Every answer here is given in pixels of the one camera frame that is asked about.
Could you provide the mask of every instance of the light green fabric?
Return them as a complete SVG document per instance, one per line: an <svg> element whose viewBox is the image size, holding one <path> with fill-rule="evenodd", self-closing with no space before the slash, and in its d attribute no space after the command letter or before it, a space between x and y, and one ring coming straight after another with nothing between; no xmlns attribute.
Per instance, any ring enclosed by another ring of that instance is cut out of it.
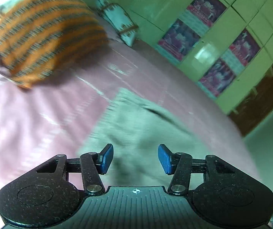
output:
<svg viewBox="0 0 273 229"><path fill-rule="evenodd" d="M107 143L114 146L114 158L108 173L101 176L105 186L167 188L172 176L166 175L160 165L159 144L193 158L204 159L210 154L169 111L127 89L119 91L78 154L100 152ZM194 174L190 189L202 182L202 174Z"/></svg>

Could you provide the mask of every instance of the brown door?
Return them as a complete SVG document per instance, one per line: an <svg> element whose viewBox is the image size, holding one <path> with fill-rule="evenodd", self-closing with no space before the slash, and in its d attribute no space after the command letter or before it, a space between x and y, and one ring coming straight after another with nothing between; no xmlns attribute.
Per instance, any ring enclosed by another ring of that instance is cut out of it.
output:
<svg viewBox="0 0 273 229"><path fill-rule="evenodd" d="M273 72L266 75L229 117L246 136L273 110Z"/></svg>

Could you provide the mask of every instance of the orange cloth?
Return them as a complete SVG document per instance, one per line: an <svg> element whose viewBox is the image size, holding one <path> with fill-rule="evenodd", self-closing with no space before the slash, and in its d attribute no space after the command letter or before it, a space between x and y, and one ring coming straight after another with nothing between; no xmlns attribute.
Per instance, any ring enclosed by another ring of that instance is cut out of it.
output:
<svg viewBox="0 0 273 229"><path fill-rule="evenodd" d="M81 0L24 0L0 19L0 57L24 88L107 41Z"/></svg>

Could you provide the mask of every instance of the purple poster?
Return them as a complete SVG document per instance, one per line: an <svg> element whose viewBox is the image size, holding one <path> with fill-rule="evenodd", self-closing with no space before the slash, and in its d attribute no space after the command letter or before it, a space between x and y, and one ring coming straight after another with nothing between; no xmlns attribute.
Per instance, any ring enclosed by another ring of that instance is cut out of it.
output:
<svg viewBox="0 0 273 229"><path fill-rule="evenodd" d="M211 27L227 7L219 0L194 0L186 10Z"/></svg>
<svg viewBox="0 0 273 229"><path fill-rule="evenodd" d="M215 97L218 97L235 78L234 72L219 58L199 82Z"/></svg>
<svg viewBox="0 0 273 229"><path fill-rule="evenodd" d="M247 29L244 29L229 49L243 66L246 66L261 49Z"/></svg>
<svg viewBox="0 0 273 229"><path fill-rule="evenodd" d="M158 45L177 60L182 61L183 57L191 51L199 39L200 36L198 34L177 19L163 38L159 40Z"/></svg>

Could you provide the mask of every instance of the bedsheet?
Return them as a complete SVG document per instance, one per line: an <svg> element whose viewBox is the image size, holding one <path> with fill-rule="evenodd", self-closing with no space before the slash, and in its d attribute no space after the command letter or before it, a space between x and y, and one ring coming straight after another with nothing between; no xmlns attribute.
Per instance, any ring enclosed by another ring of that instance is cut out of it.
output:
<svg viewBox="0 0 273 229"><path fill-rule="evenodd" d="M211 152L260 179L235 125L192 81L111 41L30 91L0 80L0 189L56 154L77 157L119 88L168 109Z"/></svg>

